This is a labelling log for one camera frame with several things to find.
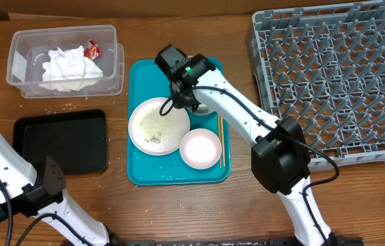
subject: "crumpled paper towel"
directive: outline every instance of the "crumpled paper towel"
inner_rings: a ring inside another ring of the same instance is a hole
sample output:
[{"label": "crumpled paper towel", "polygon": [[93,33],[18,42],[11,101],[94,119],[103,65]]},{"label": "crumpled paper towel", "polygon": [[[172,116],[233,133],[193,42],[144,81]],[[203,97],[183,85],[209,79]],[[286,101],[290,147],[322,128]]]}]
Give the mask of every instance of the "crumpled paper towel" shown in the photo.
[{"label": "crumpled paper towel", "polygon": [[[62,51],[49,51],[50,62],[44,62],[42,68],[45,73],[42,75],[43,81],[56,81],[66,79],[89,79],[103,77],[103,71],[89,58],[83,55],[83,46],[77,49]],[[65,83],[41,83],[40,87],[48,90],[58,90],[60,92],[70,92],[93,85],[98,81],[79,81]]]}]

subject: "white bowl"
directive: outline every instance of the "white bowl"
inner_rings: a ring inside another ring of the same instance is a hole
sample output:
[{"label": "white bowl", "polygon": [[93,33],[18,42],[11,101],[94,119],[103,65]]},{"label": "white bowl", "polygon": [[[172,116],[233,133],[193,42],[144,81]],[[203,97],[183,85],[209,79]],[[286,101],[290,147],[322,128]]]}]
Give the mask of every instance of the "white bowl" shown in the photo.
[{"label": "white bowl", "polygon": [[221,142],[208,129],[195,129],[187,133],[180,143],[180,156],[195,169],[207,169],[215,165],[221,156]]}]

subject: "clear plastic container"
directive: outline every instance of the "clear plastic container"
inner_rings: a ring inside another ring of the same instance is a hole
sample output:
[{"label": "clear plastic container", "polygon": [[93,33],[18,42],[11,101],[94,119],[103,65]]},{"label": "clear plastic container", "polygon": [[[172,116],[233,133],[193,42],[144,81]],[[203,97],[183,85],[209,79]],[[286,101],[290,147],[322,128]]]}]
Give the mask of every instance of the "clear plastic container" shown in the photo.
[{"label": "clear plastic container", "polygon": [[[85,47],[93,40],[102,49],[94,63],[103,71],[103,77],[94,79],[69,79],[42,81],[44,62],[49,62],[49,50],[66,51]],[[8,58],[7,81],[21,90],[25,98],[56,98],[77,96],[114,96],[123,90],[124,49],[117,43],[117,32],[112,25],[61,27],[17,31],[12,38]],[[48,90],[41,83],[79,83],[97,81],[79,91],[60,92]]]}]

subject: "gray dish rack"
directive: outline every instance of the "gray dish rack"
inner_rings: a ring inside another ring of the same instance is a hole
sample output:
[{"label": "gray dish rack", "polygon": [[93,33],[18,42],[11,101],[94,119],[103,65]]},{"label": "gray dish rack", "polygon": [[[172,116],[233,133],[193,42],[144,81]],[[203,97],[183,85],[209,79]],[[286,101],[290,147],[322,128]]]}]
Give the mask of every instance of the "gray dish rack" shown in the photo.
[{"label": "gray dish rack", "polygon": [[[246,37],[261,106],[338,165],[385,162],[385,1],[265,10]],[[330,169],[311,153],[311,170]]]}]

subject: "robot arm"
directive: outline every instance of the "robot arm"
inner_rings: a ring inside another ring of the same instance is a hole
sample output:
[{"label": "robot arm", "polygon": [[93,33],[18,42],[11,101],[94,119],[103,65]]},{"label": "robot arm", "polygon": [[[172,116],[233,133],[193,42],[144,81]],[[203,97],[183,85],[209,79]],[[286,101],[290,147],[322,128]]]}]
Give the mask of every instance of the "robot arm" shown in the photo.
[{"label": "robot arm", "polygon": [[[253,104],[230,85],[221,71],[202,55],[189,59],[183,52],[168,46],[159,53],[155,62],[171,82],[170,90],[175,108],[193,107],[203,103],[222,115],[247,140],[252,148],[253,174],[267,190],[278,193],[291,217],[298,241],[303,245],[325,245],[302,196],[303,188],[311,182],[307,167],[310,161],[308,151],[284,141],[277,144],[278,139],[270,130],[260,125],[240,103],[228,95],[218,90],[193,88],[213,87],[225,90],[268,126],[286,131],[304,143],[300,125],[291,118],[281,121]],[[312,190],[308,189],[306,193],[320,229],[328,239],[331,230],[322,219]]]},{"label": "robot arm", "polygon": [[[47,158],[36,168],[21,158],[0,134],[0,180],[11,198],[13,213],[39,217],[55,213],[91,245],[118,245],[115,235],[91,218],[68,194],[59,167]],[[0,222],[8,218],[4,196],[0,191]],[[60,221],[50,217],[43,221],[54,227],[74,245],[84,245]]]}]

